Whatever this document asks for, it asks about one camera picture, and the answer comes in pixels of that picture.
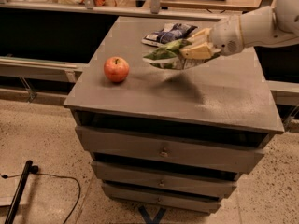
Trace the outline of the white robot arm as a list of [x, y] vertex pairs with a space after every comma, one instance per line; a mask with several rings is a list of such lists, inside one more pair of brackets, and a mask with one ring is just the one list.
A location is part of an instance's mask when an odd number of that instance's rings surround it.
[[188, 38], [179, 50], [186, 59], [207, 60], [215, 54], [230, 56], [245, 48], [278, 48], [299, 40], [299, 0], [276, 0], [275, 7], [261, 7], [222, 19]]

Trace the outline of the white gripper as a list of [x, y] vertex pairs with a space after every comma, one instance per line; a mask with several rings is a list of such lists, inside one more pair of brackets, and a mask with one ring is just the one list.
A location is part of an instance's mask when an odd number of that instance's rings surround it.
[[216, 53], [223, 56], [240, 53], [244, 49], [240, 17], [234, 15], [222, 19], [216, 22], [212, 29], [202, 29], [191, 35], [187, 41], [191, 45], [179, 50], [185, 59], [206, 60]]

